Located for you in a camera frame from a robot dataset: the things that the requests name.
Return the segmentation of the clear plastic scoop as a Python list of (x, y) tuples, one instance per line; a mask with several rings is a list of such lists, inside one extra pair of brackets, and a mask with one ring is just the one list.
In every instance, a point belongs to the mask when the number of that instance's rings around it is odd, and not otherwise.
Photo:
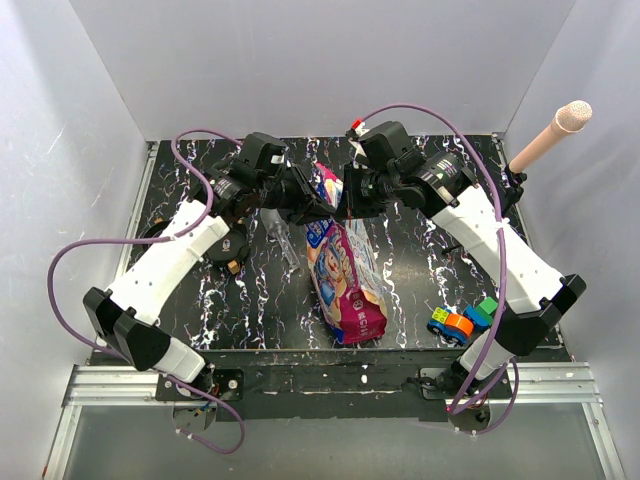
[(286, 259), (289, 271), (295, 272), (300, 269), (300, 260), (294, 252), (292, 244), (289, 240), (289, 228), (282, 219), (277, 209), (260, 210), (260, 218), (269, 237), (276, 240), (279, 244), (283, 257)]

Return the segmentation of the pink cat food bag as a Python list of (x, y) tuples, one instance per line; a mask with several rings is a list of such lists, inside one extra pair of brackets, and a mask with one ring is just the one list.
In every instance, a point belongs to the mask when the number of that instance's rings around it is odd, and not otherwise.
[(342, 345), (385, 334), (384, 286), (362, 219), (305, 226), (306, 256), (325, 322)]

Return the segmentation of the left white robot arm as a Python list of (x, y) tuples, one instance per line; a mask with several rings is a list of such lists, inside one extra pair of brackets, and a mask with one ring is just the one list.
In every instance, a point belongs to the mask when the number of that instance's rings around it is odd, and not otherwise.
[(190, 399), (211, 392), (212, 370), (200, 353), (159, 328), (172, 292), (234, 223), (258, 208), (276, 210), (295, 225), (335, 213), (301, 168), (286, 160), (285, 151), (285, 144), (270, 135), (247, 135), (236, 155), (203, 174), (204, 184), (180, 204), (159, 240), (124, 275), (105, 289), (91, 288), (83, 298), (99, 338), (137, 370), (178, 379)]

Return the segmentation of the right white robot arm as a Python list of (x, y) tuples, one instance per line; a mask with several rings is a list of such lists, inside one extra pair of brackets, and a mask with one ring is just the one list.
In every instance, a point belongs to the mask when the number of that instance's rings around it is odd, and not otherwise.
[(498, 326), (450, 368), (460, 395), (479, 395), (499, 367), (545, 339), (585, 292), (585, 280), (548, 265), (508, 222), (497, 220), (490, 197), (456, 154), (426, 156), (398, 121), (372, 129), (357, 122), (347, 137), (356, 157), (344, 168), (338, 218), (376, 217), (400, 202), (449, 233), (501, 287)]

